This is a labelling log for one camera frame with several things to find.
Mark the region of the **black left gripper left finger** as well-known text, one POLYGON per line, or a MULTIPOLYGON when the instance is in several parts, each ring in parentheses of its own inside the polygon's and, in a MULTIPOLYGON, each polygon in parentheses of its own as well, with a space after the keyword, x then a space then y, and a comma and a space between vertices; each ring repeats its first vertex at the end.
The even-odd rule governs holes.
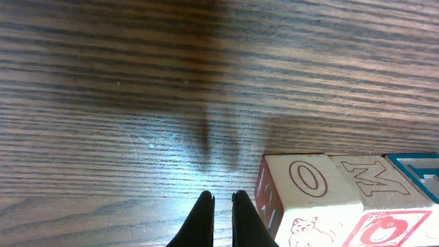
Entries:
POLYGON ((215 197, 203 191, 174 238, 166 247, 212 247, 215 197))

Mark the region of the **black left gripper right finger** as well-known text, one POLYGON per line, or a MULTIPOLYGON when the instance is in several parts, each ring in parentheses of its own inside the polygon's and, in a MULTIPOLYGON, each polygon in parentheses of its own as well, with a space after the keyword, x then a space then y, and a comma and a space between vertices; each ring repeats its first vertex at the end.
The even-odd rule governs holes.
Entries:
POLYGON ((278 247, 259 217, 250 197, 244 190, 232 196, 232 247, 278 247))

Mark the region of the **plain wooden block green side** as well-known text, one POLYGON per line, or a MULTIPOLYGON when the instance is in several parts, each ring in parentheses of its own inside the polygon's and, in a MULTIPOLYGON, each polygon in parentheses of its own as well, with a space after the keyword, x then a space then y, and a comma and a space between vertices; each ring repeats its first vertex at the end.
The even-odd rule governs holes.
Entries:
POLYGON ((257 211, 279 246, 341 246, 364 212, 359 195, 325 154, 265 155, 257 211))

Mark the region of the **red O wooden block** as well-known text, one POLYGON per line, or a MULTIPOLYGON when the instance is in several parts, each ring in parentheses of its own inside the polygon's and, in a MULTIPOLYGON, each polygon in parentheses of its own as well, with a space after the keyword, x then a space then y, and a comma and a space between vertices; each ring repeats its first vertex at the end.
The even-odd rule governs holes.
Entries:
POLYGON ((344 246, 437 246, 438 205, 378 155, 331 156, 364 206, 344 246))

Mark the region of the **yellow framed wooden block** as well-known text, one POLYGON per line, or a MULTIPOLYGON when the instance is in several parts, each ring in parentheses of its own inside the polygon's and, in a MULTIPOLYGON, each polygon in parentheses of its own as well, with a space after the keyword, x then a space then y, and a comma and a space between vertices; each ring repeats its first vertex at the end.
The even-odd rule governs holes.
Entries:
POLYGON ((438 154, 386 154, 385 158, 438 204, 438 154))

